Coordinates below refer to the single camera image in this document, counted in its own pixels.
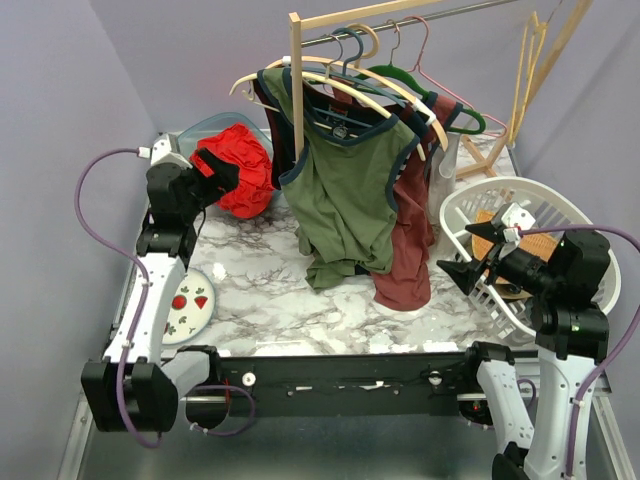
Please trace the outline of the red tank top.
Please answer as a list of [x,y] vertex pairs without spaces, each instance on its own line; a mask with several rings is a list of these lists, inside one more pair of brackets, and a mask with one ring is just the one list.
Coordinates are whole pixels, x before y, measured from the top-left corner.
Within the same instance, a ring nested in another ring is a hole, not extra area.
[[274,191],[271,183],[272,164],[253,133],[245,125],[237,123],[216,136],[199,140],[195,151],[203,148],[239,166],[238,187],[226,193],[216,204],[241,219],[250,219],[262,213]]

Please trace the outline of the yellow hanger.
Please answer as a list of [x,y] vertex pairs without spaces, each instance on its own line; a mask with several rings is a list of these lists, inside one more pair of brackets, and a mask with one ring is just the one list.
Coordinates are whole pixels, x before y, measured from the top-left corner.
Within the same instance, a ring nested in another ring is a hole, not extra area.
[[507,130],[507,143],[513,145],[524,121],[531,97],[534,75],[546,39],[548,24],[541,22],[536,12],[527,20],[521,40],[514,101]]

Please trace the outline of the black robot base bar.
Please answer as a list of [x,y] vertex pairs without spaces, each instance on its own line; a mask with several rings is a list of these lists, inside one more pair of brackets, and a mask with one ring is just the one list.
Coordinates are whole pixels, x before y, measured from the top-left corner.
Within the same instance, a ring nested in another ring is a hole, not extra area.
[[521,366],[532,350],[477,342],[466,351],[220,359],[211,383],[186,398],[186,417],[205,428],[229,417],[455,416],[479,399],[474,374],[496,356]]

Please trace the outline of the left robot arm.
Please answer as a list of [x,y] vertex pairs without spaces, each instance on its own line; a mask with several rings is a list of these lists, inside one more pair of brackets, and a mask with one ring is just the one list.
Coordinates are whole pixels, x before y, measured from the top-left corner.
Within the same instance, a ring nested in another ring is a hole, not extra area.
[[175,423],[182,397],[227,388],[211,346],[187,346],[163,362],[162,339],[178,287],[187,274],[198,232],[196,218],[239,184],[238,165],[206,148],[195,160],[157,162],[146,172],[148,207],[134,252],[135,280],[119,329],[101,359],[87,362],[81,385],[101,432],[128,432],[147,448]]

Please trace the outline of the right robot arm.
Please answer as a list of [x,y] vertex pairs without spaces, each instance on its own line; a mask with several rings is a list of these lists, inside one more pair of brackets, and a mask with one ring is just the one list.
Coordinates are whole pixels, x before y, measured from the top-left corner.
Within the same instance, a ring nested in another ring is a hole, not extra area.
[[480,278],[503,278],[529,293],[540,368],[536,416],[517,392],[515,359],[505,347],[475,342],[460,367],[462,384],[483,391],[498,441],[494,479],[584,479],[593,384],[608,350],[609,322],[594,300],[609,268],[610,243],[592,225],[559,228],[543,260],[520,248],[527,231],[500,220],[466,231],[491,242],[480,260],[438,261],[464,294]]

